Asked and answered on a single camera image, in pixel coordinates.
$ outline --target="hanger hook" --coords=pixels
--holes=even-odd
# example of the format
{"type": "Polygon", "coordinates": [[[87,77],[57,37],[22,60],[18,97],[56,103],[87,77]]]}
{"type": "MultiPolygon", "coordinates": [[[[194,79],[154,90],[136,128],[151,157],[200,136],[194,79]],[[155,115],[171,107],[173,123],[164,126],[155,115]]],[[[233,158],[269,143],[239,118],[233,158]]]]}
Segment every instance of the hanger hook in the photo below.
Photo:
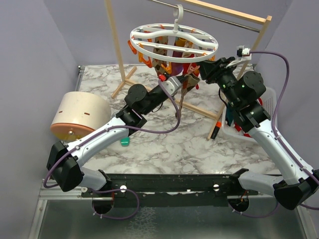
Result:
{"type": "Polygon", "coordinates": [[[174,21],[174,31],[178,31],[178,23],[180,23],[183,20],[184,15],[184,9],[181,4],[177,4],[178,9],[174,9],[173,15],[177,17],[174,21]]]}

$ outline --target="wooden rack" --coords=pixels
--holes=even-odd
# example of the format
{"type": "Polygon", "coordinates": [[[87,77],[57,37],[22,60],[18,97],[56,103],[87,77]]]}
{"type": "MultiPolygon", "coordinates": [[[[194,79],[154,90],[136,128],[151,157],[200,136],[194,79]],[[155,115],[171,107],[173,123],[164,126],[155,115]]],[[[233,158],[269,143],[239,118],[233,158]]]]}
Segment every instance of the wooden rack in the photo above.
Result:
{"type": "MultiPolygon", "coordinates": [[[[151,1],[154,1],[154,2],[157,2],[157,3],[160,3],[160,4],[164,4],[164,5],[173,6],[173,5],[170,5],[168,3],[158,1],[158,0],[151,0],[151,1]]],[[[200,7],[203,7],[203,8],[207,8],[207,9],[212,10],[212,11],[223,13],[225,15],[234,16],[236,18],[244,19],[244,20],[247,20],[249,22],[253,22],[253,23],[257,23],[257,24],[262,25],[261,30],[259,30],[259,34],[257,36],[257,39],[256,39],[253,47],[251,48],[252,50],[255,50],[257,48],[257,46],[258,46],[260,40],[262,39],[264,33],[266,32],[267,27],[268,27],[268,25],[269,25],[269,23],[271,21],[271,18],[272,18],[271,16],[267,16],[267,18],[261,18],[261,17],[258,17],[258,16],[249,15],[249,14],[246,14],[246,13],[243,13],[243,12],[231,10],[231,9],[228,9],[228,8],[224,8],[224,7],[221,7],[221,6],[213,5],[213,4],[210,4],[210,3],[207,3],[207,2],[203,2],[203,1],[198,1],[198,0],[179,0],[179,1],[184,2],[184,3],[189,3],[189,4],[192,4],[192,5],[195,5],[195,6],[200,6],[200,7]]],[[[119,86],[116,88],[116,90],[111,95],[112,99],[114,99],[117,96],[117,94],[121,91],[121,89],[123,88],[124,85],[132,86],[132,85],[136,84],[136,82],[132,81],[130,79],[130,77],[135,73],[137,67],[134,66],[133,69],[127,74],[127,76],[125,75],[124,66],[123,66],[123,60],[122,60],[120,44],[119,44],[119,40],[118,40],[118,34],[117,34],[117,30],[116,30],[116,25],[115,25],[115,20],[114,20],[111,0],[104,0],[104,4],[105,4],[105,8],[106,8],[106,12],[107,12],[110,28],[111,28],[111,31],[112,31],[112,37],[113,37],[113,42],[114,42],[115,53],[116,53],[116,56],[117,56],[117,60],[118,60],[119,68],[120,68],[120,73],[121,73],[121,78],[122,78],[122,82],[119,84],[119,86]]],[[[219,18],[207,16],[207,15],[204,15],[204,14],[201,14],[201,13],[197,13],[197,12],[194,12],[194,11],[190,11],[190,12],[195,13],[195,14],[199,14],[199,15],[203,15],[203,16],[209,17],[211,19],[223,21],[223,22],[226,22],[226,23],[229,22],[229,21],[221,20],[219,18]]],[[[230,23],[232,25],[236,25],[238,27],[243,27],[240,24],[236,24],[236,23],[233,23],[233,22],[230,22],[230,23]]],[[[248,63],[245,63],[243,65],[243,67],[242,67],[237,79],[239,79],[241,77],[241,75],[243,74],[244,70],[247,67],[247,64],[248,63]]],[[[151,89],[150,87],[147,87],[147,86],[145,86],[145,88],[148,91],[151,89]]],[[[190,103],[187,103],[187,102],[183,102],[183,107],[213,120],[213,125],[212,125],[212,128],[211,128],[211,131],[210,131],[210,133],[209,133],[209,135],[207,137],[207,140],[209,140],[211,135],[212,135],[212,133],[213,133],[213,130],[214,130],[215,126],[216,126],[216,123],[219,120],[219,118],[220,118],[220,116],[221,116],[221,114],[222,114],[222,112],[224,110],[225,105],[222,104],[222,106],[221,106],[221,108],[220,108],[220,110],[218,111],[217,114],[215,114],[213,112],[210,112],[208,110],[205,110],[205,109],[203,109],[201,107],[194,106],[194,105],[192,105],[190,103]]]]}

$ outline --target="black cable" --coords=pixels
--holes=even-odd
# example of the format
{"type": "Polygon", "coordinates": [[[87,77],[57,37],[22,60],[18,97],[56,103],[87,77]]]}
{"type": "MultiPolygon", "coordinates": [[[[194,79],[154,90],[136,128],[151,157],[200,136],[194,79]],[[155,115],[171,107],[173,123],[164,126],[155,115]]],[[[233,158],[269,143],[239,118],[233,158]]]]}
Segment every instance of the black cable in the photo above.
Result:
{"type": "Polygon", "coordinates": [[[225,106],[226,106],[226,108],[227,108],[227,103],[226,103],[226,101],[224,101],[224,100],[221,98],[220,88],[219,88],[219,90],[218,90],[218,96],[219,96],[220,100],[225,104],[225,106]]]}
{"type": "Polygon", "coordinates": [[[161,109],[161,107],[163,106],[163,103],[161,103],[161,105],[159,106],[159,108],[158,108],[158,110],[157,111],[159,111],[160,109],[161,109]]]}

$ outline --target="wooden frame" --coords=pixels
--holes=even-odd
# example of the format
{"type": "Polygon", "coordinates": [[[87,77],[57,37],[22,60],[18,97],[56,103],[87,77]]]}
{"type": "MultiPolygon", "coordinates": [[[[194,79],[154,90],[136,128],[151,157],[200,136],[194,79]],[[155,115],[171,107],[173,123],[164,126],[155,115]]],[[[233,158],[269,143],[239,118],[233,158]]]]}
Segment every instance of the wooden frame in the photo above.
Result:
{"type": "MultiPolygon", "coordinates": [[[[189,3],[189,4],[192,4],[192,5],[195,5],[195,6],[200,6],[200,7],[204,7],[204,8],[207,8],[207,9],[210,9],[210,10],[213,10],[213,11],[217,11],[217,12],[220,12],[220,13],[224,13],[226,15],[230,15],[230,16],[234,16],[234,17],[237,17],[237,18],[240,18],[240,19],[244,19],[244,20],[247,20],[249,22],[253,22],[253,23],[258,23],[260,25],[262,25],[262,29],[260,30],[259,32],[259,35],[252,47],[252,50],[255,50],[260,42],[260,40],[262,39],[270,21],[271,21],[271,16],[268,16],[267,18],[261,18],[261,17],[258,17],[258,16],[253,16],[253,15],[249,15],[249,14],[246,14],[246,13],[243,13],[243,12],[239,12],[239,11],[235,11],[235,10],[231,10],[231,9],[228,9],[228,8],[224,8],[224,7],[221,7],[221,6],[217,6],[217,5],[213,5],[213,4],[210,4],[210,3],[207,3],[207,2],[203,2],[203,1],[199,1],[199,0],[179,0],[181,2],[185,2],[185,3],[189,3]]],[[[123,88],[124,85],[134,85],[136,84],[135,81],[132,81],[130,80],[130,77],[135,73],[137,67],[134,66],[133,69],[128,73],[128,75],[126,76],[125,75],[125,72],[124,72],[124,66],[123,66],[123,60],[122,60],[122,55],[121,55],[121,50],[120,50],[120,44],[119,44],[119,40],[118,40],[118,35],[117,35],[117,30],[116,30],[116,25],[115,25],[115,20],[114,20],[114,15],[113,15],[113,9],[112,9],[112,4],[111,4],[111,0],[104,0],[104,5],[105,5],[105,8],[106,8],[106,13],[107,13],[107,16],[108,16],[108,20],[109,20],[109,24],[110,24],[110,27],[111,27],[111,31],[112,31],[112,36],[113,36],[113,42],[114,42],[114,48],[115,48],[115,53],[116,53],[116,57],[117,57],[117,60],[118,60],[118,64],[119,64],[119,68],[120,68],[120,73],[121,73],[121,78],[122,78],[122,82],[120,83],[120,85],[116,88],[116,90],[112,93],[111,97],[112,99],[114,99],[117,94],[121,91],[121,89],[123,88]]],[[[238,75],[238,79],[241,77],[241,75],[243,74],[245,68],[247,67],[247,63],[243,65],[239,75],[238,75]]],[[[222,107],[220,108],[220,110],[218,111],[217,114],[213,113],[213,112],[210,112],[210,111],[207,111],[203,108],[200,108],[198,106],[194,106],[190,103],[187,103],[187,102],[183,102],[183,107],[188,109],[188,110],[191,110],[191,111],[194,111],[200,115],[203,115],[205,117],[208,117],[213,121],[213,126],[211,128],[211,131],[207,137],[207,140],[210,139],[211,135],[212,135],[212,132],[216,126],[216,123],[217,121],[219,120],[223,110],[224,110],[224,107],[225,105],[222,104],[222,107]]]]}
{"type": "MultiPolygon", "coordinates": [[[[262,25],[262,28],[259,31],[259,34],[258,34],[258,36],[257,36],[257,38],[256,38],[256,40],[254,42],[254,45],[251,48],[251,50],[253,50],[253,51],[256,50],[256,48],[258,47],[261,39],[263,38],[263,36],[264,36],[268,26],[269,26],[270,21],[272,19],[271,16],[267,16],[267,18],[261,18],[261,17],[258,17],[258,16],[253,16],[253,15],[250,15],[250,14],[246,14],[246,13],[243,13],[243,12],[231,10],[231,9],[228,9],[228,8],[225,8],[225,7],[217,6],[217,5],[214,5],[214,4],[211,4],[211,3],[207,3],[207,2],[204,2],[204,1],[199,1],[199,0],[179,0],[179,1],[185,2],[185,3],[189,3],[191,5],[203,7],[203,8],[212,10],[212,11],[223,13],[225,15],[230,15],[230,16],[233,16],[233,17],[236,17],[236,18],[239,18],[239,19],[244,19],[246,21],[262,25]]],[[[237,76],[238,80],[240,79],[240,77],[244,73],[247,65],[248,65],[248,62],[246,62],[242,66],[242,68],[241,68],[241,70],[240,70],[240,72],[239,72],[239,74],[237,76]]],[[[223,114],[224,108],[225,108],[225,105],[221,104],[221,107],[220,107],[220,109],[219,109],[219,111],[217,113],[217,117],[214,120],[213,125],[212,125],[212,127],[210,129],[210,132],[209,132],[209,135],[207,137],[207,140],[210,140],[210,137],[213,134],[214,128],[215,128],[220,116],[223,114]]]]}

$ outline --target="metal rod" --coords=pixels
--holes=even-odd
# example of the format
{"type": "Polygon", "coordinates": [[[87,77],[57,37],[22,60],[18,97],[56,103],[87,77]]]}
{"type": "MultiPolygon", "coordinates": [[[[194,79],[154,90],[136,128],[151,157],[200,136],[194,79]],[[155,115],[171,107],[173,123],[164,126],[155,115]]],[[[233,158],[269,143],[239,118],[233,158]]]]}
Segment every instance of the metal rod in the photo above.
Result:
{"type": "MultiPolygon", "coordinates": [[[[166,3],[166,2],[162,2],[162,1],[158,1],[158,0],[148,0],[148,1],[153,1],[153,2],[156,2],[156,3],[159,3],[159,4],[163,4],[163,5],[166,5],[166,6],[171,6],[171,7],[177,8],[177,6],[175,6],[175,5],[172,5],[172,4],[169,4],[169,3],[166,3]]],[[[192,11],[192,10],[185,9],[185,8],[184,8],[184,11],[188,11],[188,12],[191,12],[191,13],[194,13],[194,14],[197,14],[197,15],[200,15],[200,16],[204,16],[204,17],[216,20],[216,21],[224,22],[226,24],[237,26],[237,27],[240,27],[240,28],[243,28],[243,29],[246,29],[246,30],[250,30],[250,31],[258,32],[258,33],[260,32],[259,29],[256,29],[256,28],[253,28],[253,27],[249,27],[249,26],[245,26],[245,25],[241,25],[241,24],[238,24],[238,23],[235,23],[235,22],[232,22],[232,21],[227,21],[227,20],[224,20],[224,19],[221,19],[221,18],[218,18],[218,17],[209,16],[209,15],[206,15],[206,14],[203,14],[203,13],[200,13],[200,12],[192,11]]]]}

